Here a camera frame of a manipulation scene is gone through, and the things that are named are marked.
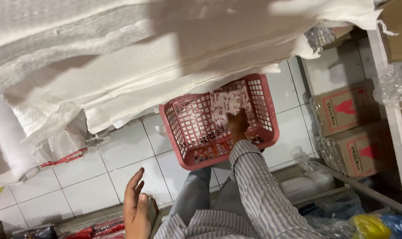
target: striped shirt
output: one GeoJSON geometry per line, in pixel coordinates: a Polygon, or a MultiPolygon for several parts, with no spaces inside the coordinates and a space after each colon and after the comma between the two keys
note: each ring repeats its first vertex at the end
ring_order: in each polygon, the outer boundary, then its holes
{"type": "Polygon", "coordinates": [[[198,210],[189,225],[178,214],[158,229],[154,239],[323,239],[291,205],[269,172],[257,146],[240,140],[230,153],[231,179],[237,181],[244,218],[217,210],[198,210]]]}

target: hand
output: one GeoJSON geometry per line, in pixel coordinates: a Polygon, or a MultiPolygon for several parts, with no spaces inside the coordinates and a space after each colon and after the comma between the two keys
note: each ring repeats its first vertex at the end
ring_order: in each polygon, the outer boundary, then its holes
{"type": "Polygon", "coordinates": [[[151,234],[151,222],[148,219],[148,195],[140,193],[145,182],[140,181],[144,175],[140,168],[127,183],[124,192],[123,217],[126,239],[148,239],[151,234]]]}
{"type": "Polygon", "coordinates": [[[245,109],[241,109],[237,115],[227,113],[226,117],[228,118],[228,129],[233,136],[233,144],[235,145],[241,139],[247,139],[245,131],[250,124],[245,109]]]}

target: pink plastic basket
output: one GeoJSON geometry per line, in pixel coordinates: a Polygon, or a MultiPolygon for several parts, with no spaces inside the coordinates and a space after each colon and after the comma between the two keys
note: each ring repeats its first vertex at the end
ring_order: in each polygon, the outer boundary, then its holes
{"type": "MultiPolygon", "coordinates": [[[[259,149],[279,138],[279,128],[266,75],[243,78],[254,110],[247,137],[259,149]]],[[[209,93],[187,94],[160,105],[160,114],[177,160],[186,170],[195,170],[228,160],[233,147],[232,135],[214,125],[209,93]]]]}

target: shirt sleeve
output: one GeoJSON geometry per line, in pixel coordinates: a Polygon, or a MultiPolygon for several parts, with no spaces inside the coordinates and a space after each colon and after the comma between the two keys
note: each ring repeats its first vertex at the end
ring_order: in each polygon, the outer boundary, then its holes
{"type": "Polygon", "coordinates": [[[236,180],[242,204],[262,239],[323,239],[283,195],[257,146],[240,140],[230,153],[231,179],[236,180]]]}

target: gray pants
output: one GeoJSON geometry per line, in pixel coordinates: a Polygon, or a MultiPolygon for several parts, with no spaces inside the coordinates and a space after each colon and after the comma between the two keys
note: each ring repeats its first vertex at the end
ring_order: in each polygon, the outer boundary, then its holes
{"type": "Polygon", "coordinates": [[[189,173],[169,213],[169,218],[179,214],[183,222],[189,225],[196,210],[213,209],[240,215],[248,222],[250,219],[244,209],[236,182],[228,178],[220,189],[213,208],[210,208],[210,178],[212,166],[197,169],[189,173]]]}

